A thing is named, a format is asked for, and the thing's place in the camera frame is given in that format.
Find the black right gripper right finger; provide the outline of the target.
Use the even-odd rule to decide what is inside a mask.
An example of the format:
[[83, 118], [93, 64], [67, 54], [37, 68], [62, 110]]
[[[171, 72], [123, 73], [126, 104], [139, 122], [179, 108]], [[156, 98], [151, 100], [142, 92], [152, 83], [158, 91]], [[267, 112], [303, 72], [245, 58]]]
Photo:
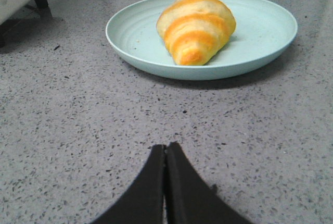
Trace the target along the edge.
[[225, 204], [201, 179], [173, 142], [166, 149], [168, 223], [249, 223]]

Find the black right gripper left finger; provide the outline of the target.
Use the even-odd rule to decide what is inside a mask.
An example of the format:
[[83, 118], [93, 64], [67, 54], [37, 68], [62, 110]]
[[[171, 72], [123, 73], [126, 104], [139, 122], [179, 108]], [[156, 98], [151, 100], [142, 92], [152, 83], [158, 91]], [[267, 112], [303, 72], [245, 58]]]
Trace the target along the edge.
[[164, 145], [150, 155], [130, 187], [93, 223], [163, 223]]

